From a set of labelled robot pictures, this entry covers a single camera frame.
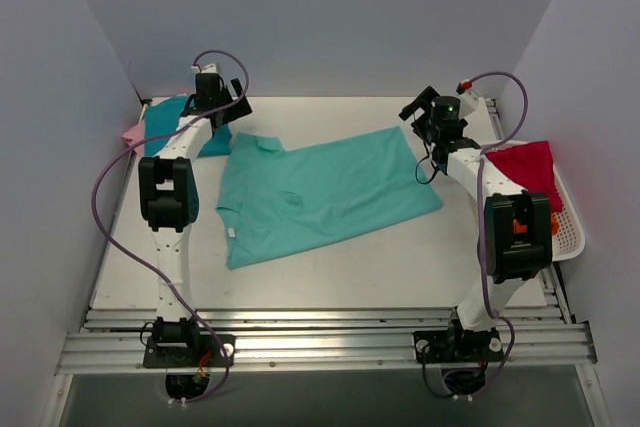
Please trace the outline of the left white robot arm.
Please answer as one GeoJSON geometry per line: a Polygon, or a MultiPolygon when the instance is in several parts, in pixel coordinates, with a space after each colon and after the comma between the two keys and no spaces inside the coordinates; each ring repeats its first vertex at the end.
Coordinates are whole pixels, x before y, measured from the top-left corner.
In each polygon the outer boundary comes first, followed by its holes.
{"type": "Polygon", "coordinates": [[[141,215],[151,229],[159,271],[151,340],[179,366],[194,364],[203,350],[189,274],[189,238],[199,215],[193,162],[221,127],[252,113],[243,94],[237,78],[226,85],[214,67],[197,70],[195,93],[185,102],[176,130],[138,164],[141,215]]]}

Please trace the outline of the mint green t-shirt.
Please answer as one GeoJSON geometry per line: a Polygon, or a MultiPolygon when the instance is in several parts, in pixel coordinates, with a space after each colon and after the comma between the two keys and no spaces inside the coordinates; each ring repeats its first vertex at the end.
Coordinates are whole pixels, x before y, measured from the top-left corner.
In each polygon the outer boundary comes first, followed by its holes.
{"type": "Polygon", "coordinates": [[[295,150],[276,137],[240,133],[216,211],[227,231],[226,265],[238,269],[328,246],[439,210],[392,127],[295,150]]]}

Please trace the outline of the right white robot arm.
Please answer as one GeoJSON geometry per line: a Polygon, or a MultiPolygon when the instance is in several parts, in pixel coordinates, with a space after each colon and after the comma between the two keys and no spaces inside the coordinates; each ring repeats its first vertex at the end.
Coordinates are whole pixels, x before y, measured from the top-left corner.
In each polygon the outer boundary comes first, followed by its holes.
{"type": "Polygon", "coordinates": [[[489,159],[490,151],[464,135],[466,116],[483,104],[471,95],[443,96],[426,87],[399,113],[411,117],[434,171],[457,181],[476,201],[480,274],[456,307],[456,327],[444,335],[455,359],[480,347],[478,333],[490,331],[524,283],[551,264],[551,201],[511,180],[489,159]]]}

